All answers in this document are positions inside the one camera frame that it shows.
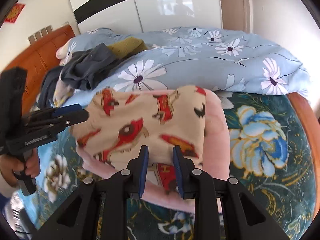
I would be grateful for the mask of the person's left hand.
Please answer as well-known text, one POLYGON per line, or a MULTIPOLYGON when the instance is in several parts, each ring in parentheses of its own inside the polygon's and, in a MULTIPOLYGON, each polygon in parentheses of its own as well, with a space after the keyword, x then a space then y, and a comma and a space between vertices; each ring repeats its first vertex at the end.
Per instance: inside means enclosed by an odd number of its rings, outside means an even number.
POLYGON ((1 155, 1 174, 10 186, 17 186, 14 172, 21 171, 25 171, 25 174, 32 178, 36 178, 40 174, 40 159, 36 148, 32 150, 32 154, 25 164, 15 157, 1 155))

